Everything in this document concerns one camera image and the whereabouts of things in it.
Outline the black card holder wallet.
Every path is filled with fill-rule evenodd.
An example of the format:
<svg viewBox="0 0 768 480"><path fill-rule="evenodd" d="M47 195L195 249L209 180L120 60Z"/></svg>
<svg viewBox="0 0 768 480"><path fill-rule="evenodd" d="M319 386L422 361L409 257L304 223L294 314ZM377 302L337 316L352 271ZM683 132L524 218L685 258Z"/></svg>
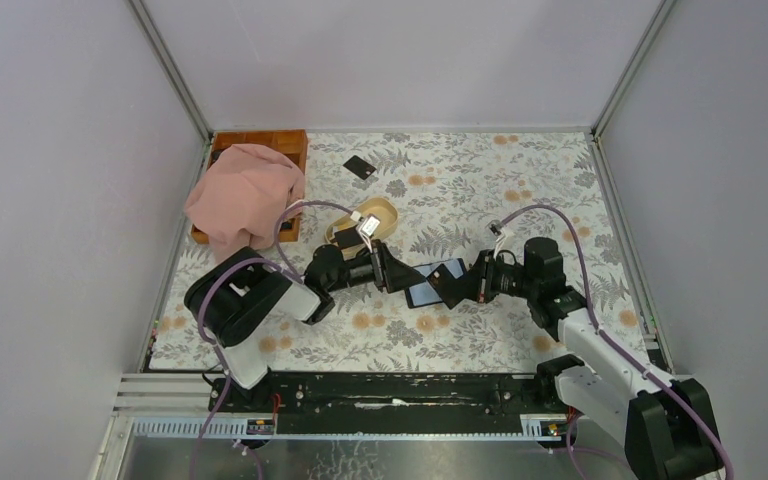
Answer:
<svg viewBox="0 0 768 480"><path fill-rule="evenodd" d="M420 273L425 281L413 285L405 291L406 305L410 309L417 309L443 303L435 286L435 271L443 266L454 278L462 276L465 272L465 262L462 258L451 258L445 261L431 262L415 265L414 269Z"/></svg>

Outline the black credit card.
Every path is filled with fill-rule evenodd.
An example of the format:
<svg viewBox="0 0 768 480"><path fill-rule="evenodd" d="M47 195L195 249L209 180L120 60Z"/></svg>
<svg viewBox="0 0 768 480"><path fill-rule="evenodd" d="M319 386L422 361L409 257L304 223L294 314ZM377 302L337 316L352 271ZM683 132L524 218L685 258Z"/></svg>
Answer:
<svg viewBox="0 0 768 480"><path fill-rule="evenodd" d="M343 167L361 180L368 179L376 172L375 166L357 155L346 160Z"/></svg>
<svg viewBox="0 0 768 480"><path fill-rule="evenodd" d="M355 247L364 248L366 243L355 227L337 230L333 233L333 243L340 250L349 250Z"/></svg>

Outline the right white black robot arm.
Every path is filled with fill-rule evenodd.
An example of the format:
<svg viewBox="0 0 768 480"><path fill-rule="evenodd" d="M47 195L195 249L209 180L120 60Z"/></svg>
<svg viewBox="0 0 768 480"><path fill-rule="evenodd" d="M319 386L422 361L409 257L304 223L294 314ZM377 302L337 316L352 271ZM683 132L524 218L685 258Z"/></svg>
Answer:
<svg viewBox="0 0 768 480"><path fill-rule="evenodd" d="M453 276L440 265L427 280L450 308L499 295L525 300L533 321L567 350L538 365L535 402L590 418L623 447L637 478L696 479L729 468L706 389L611 339L590 302L568 284L555 241L528 240L521 262L483 250L465 273Z"/></svg>

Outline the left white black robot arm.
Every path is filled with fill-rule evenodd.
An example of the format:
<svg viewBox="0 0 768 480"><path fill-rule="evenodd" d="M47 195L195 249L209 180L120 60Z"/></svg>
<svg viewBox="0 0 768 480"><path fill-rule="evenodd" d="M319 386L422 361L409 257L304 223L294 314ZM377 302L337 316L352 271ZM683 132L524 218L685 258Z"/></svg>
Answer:
<svg viewBox="0 0 768 480"><path fill-rule="evenodd" d="M300 279L244 247L192 284L184 306L199 335L214 348L222 371L234 381L232 398L245 410L256 411L269 401L271 387L264 379L270 367L255 332L270 314L277 311L313 325L334 308L336 291L371 284L394 294L425 281L380 240L351 259L335 245L322 245Z"/></svg>

